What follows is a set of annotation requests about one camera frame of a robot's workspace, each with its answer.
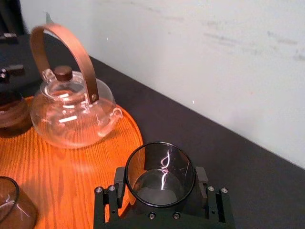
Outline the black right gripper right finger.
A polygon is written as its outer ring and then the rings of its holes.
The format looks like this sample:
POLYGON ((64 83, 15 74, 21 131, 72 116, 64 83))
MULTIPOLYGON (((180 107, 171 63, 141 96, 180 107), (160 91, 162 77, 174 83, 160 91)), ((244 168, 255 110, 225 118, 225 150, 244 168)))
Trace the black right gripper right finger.
POLYGON ((201 196, 201 205, 205 218, 212 224, 233 224, 233 213, 226 187, 219 189, 208 184, 206 171, 203 167, 196 167, 196 185, 201 196))

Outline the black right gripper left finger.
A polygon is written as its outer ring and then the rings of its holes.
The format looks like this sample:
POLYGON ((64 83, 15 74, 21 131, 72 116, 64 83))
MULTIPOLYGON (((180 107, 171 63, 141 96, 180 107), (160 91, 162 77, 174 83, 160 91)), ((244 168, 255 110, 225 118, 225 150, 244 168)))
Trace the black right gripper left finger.
POLYGON ((115 172, 114 184, 94 190, 94 225, 131 225, 132 218, 128 211, 132 205, 132 191, 127 185, 125 167, 118 167, 115 172), (124 195, 128 194, 128 204, 119 215, 119 209, 123 207, 124 195))

